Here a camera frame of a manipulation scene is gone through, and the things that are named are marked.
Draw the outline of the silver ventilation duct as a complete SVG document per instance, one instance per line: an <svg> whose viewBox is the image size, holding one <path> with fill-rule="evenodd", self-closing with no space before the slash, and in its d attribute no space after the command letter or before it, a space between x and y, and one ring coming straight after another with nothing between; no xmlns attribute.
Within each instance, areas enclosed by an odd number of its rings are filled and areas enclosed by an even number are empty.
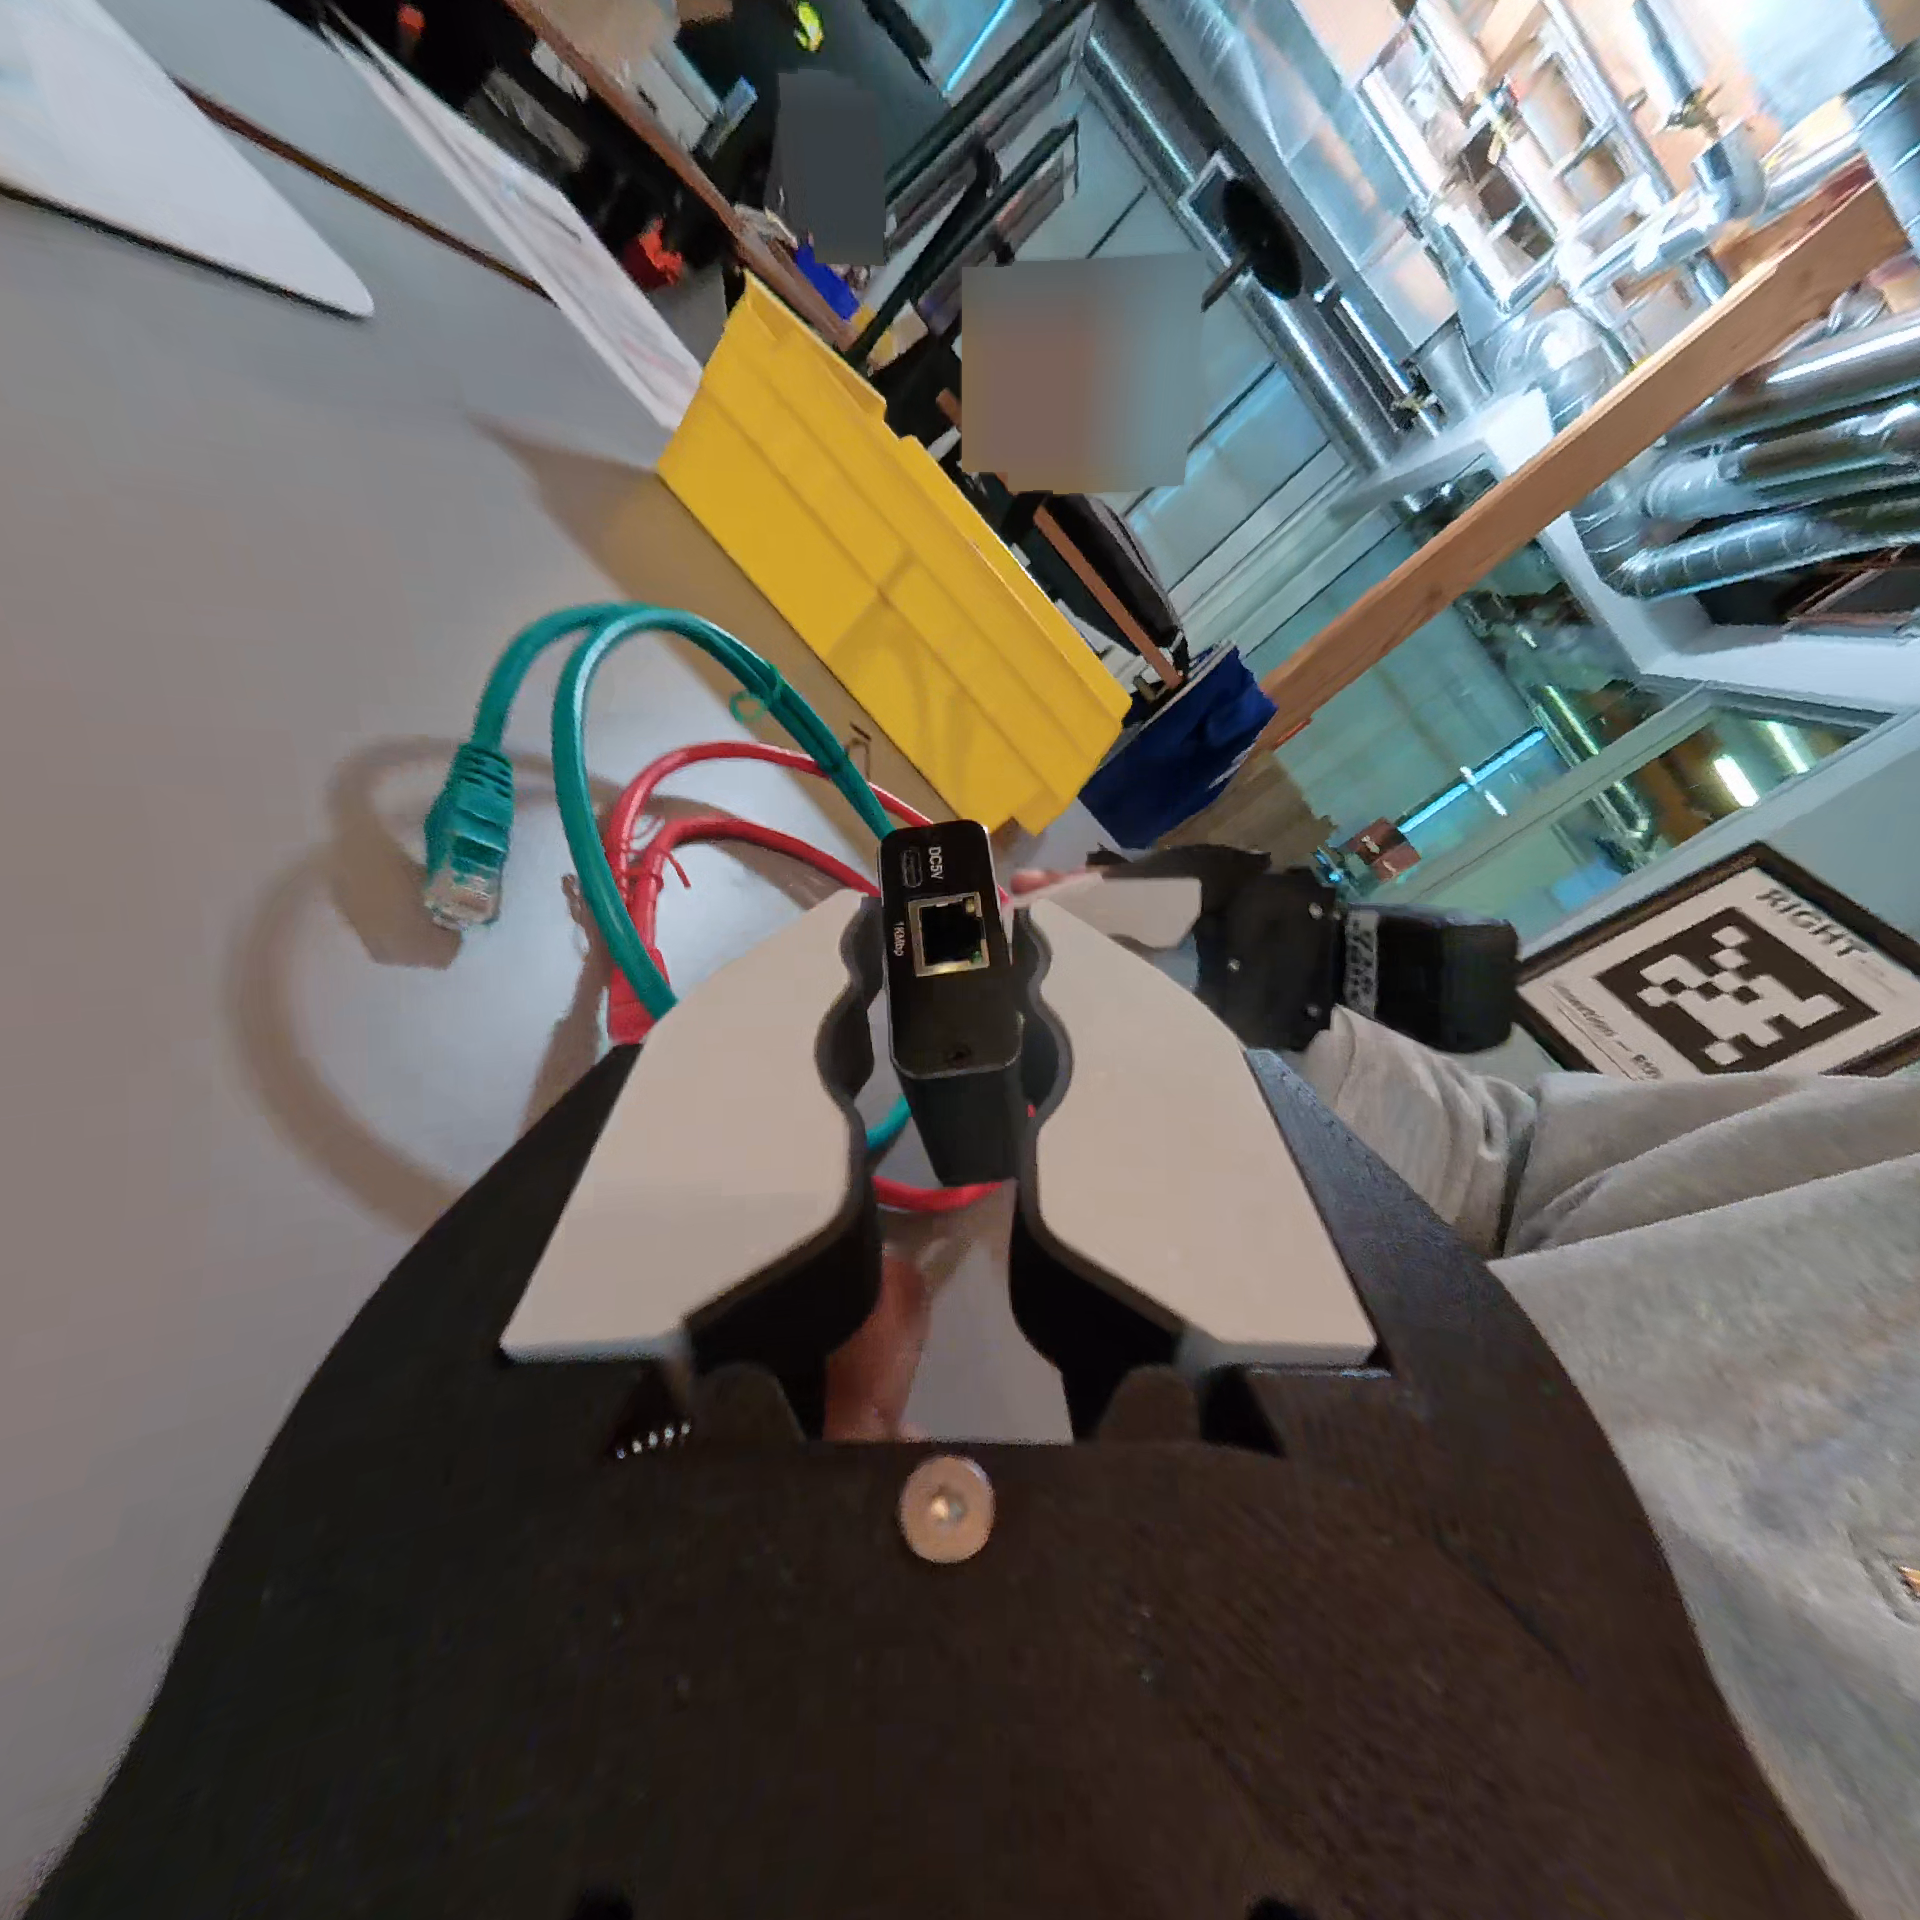
<svg viewBox="0 0 1920 1920"><path fill-rule="evenodd" d="M1445 171L1392 102L1407 4L1113 4L1122 97L1191 168L1248 181L1301 263L1286 299L1240 274L1237 302L1358 472L1489 403L1434 216Z"/></svg>

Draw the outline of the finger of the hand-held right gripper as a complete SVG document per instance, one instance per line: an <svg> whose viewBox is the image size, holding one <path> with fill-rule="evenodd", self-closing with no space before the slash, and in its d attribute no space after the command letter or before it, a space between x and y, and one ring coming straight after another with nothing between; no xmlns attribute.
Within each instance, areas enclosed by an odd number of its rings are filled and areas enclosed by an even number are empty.
<svg viewBox="0 0 1920 1920"><path fill-rule="evenodd" d="M1207 906L1199 876L1139 876L1137 871L1020 871L1013 901L1055 905L1079 924L1139 952L1176 952Z"/></svg>

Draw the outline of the framed fiducial marker sign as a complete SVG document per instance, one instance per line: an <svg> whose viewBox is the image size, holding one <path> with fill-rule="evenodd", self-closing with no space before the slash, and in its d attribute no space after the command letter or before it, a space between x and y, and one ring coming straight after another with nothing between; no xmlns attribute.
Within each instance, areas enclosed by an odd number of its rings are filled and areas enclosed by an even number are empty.
<svg viewBox="0 0 1920 1920"><path fill-rule="evenodd" d="M1619 1081L1916 1064L1916 942L1752 847L1532 952L1515 1021Z"/></svg>

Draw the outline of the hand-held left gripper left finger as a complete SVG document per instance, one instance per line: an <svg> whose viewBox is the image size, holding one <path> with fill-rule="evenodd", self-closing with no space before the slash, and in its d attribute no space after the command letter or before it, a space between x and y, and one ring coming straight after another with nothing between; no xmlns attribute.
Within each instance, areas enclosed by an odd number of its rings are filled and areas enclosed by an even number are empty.
<svg viewBox="0 0 1920 1920"><path fill-rule="evenodd" d="M884 1295L866 1121L873 896L831 896L692 988L637 1048L498 1355L755 1366L807 1440Z"/></svg>

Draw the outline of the blue cloth jacket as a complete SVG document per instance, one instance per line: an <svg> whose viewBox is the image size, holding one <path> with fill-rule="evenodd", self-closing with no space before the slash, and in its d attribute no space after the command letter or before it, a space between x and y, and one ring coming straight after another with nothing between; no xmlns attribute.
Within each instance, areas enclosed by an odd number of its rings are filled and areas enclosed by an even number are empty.
<svg viewBox="0 0 1920 1920"><path fill-rule="evenodd" d="M1122 724L1079 804L1115 851L1146 851L1223 795L1276 711L1248 656L1214 646L1182 689Z"/></svg>

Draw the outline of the black pole with round disc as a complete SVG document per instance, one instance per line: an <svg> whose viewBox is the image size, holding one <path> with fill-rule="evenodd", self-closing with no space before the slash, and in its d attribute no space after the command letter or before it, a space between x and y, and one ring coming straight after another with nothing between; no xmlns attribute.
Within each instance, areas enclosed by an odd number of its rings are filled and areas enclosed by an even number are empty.
<svg viewBox="0 0 1920 1920"><path fill-rule="evenodd" d="M1218 190L1218 216L1231 237L1231 257L1214 278L1207 305L1223 299L1242 274L1278 302L1300 299L1304 288L1301 248L1270 196L1248 180L1226 180Z"/></svg>

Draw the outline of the person's right forearm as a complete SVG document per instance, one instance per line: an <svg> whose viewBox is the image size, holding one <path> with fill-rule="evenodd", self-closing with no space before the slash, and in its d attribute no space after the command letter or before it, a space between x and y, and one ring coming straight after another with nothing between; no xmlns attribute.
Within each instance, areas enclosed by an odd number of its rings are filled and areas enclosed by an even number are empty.
<svg viewBox="0 0 1920 1920"><path fill-rule="evenodd" d="M1350 1010L1289 1064L1457 1238L1481 1259L1505 1250L1532 1092Z"/></svg>

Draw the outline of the laminated paper sheet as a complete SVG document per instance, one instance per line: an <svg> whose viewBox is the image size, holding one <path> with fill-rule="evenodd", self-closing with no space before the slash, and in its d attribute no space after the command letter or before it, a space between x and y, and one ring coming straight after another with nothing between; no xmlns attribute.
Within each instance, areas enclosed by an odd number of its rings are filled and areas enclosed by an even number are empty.
<svg viewBox="0 0 1920 1920"><path fill-rule="evenodd" d="M565 193L447 110L355 24L323 24L323 38L670 439L703 367Z"/></svg>

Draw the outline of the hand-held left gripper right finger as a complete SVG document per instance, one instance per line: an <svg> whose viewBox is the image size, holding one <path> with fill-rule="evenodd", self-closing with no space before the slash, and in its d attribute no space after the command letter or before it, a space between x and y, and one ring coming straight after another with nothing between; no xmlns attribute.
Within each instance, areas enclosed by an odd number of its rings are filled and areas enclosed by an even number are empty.
<svg viewBox="0 0 1920 1920"><path fill-rule="evenodd" d="M1017 906L1013 956L1032 1121L1007 1282L1075 1443L1139 1371L1207 1406L1226 1374L1368 1366L1378 1325L1231 1026L1064 901Z"/></svg>

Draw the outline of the yellow plastic bin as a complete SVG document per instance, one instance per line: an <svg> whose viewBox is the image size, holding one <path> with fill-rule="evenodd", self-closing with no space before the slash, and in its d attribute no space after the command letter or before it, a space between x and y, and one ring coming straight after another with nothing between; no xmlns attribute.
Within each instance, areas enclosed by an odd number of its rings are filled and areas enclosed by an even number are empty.
<svg viewBox="0 0 1920 1920"><path fill-rule="evenodd" d="M659 479L959 819L1038 835L1120 738L1129 700L1094 644L763 287Z"/></svg>

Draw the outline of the white folding stand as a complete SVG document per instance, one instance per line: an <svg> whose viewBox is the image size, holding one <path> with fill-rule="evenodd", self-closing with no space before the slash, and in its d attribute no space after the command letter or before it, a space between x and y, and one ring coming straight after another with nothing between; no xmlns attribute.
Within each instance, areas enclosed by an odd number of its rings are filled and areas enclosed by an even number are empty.
<svg viewBox="0 0 1920 1920"><path fill-rule="evenodd" d="M5 200L372 320L355 267L99 4L5 4Z"/></svg>

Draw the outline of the black adapter box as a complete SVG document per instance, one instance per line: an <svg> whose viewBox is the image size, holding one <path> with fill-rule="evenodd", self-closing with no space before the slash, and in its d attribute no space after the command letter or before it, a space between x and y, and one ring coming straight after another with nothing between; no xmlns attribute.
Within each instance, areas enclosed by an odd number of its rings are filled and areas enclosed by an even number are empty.
<svg viewBox="0 0 1920 1920"><path fill-rule="evenodd" d="M881 956L888 1043L934 1177L949 1189L1020 1174L1023 972L980 821L907 824L884 840Z"/></svg>

